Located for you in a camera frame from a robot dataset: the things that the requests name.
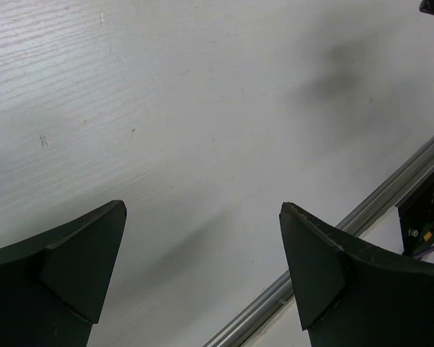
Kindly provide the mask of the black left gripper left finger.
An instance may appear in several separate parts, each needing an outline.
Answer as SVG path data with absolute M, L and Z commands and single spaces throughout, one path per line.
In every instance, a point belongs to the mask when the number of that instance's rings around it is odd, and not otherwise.
M 0 248 L 0 346 L 86 346 L 127 219 L 113 200 Z

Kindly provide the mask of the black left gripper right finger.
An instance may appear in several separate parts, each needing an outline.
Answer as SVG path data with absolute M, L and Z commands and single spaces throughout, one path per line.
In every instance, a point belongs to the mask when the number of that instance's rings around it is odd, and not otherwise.
M 377 247 L 291 202 L 279 220 L 312 346 L 434 346 L 434 264 Z

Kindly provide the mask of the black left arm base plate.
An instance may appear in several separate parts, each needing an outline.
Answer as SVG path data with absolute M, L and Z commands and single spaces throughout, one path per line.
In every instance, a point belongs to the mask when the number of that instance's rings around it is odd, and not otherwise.
M 434 176 L 398 206 L 402 254 L 413 257 L 434 245 Z

